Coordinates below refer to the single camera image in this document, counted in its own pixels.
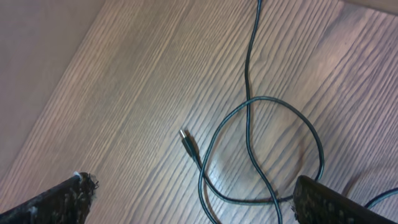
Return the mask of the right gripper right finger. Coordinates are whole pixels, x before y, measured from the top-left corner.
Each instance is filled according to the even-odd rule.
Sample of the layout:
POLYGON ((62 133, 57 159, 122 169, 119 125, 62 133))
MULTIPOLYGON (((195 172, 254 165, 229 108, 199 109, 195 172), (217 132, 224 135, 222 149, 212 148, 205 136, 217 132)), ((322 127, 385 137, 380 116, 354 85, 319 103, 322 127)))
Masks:
POLYGON ((295 219, 300 224, 394 224, 392 220, 372 212, 370 208, 396 193, 396 189, 388 190, 361 206, 315 180, 301 175, 294 188, 293 210, 295 219))

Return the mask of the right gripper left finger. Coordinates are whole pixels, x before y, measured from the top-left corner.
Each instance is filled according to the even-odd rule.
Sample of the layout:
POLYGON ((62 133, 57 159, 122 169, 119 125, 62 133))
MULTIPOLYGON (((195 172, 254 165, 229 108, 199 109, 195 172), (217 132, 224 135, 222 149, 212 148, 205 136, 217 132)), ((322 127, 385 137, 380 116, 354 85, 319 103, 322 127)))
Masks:
POLYGON ((1 214, 1 223, 84 223, 99 182, 86 172, 75 172, 62 183, 1 214))

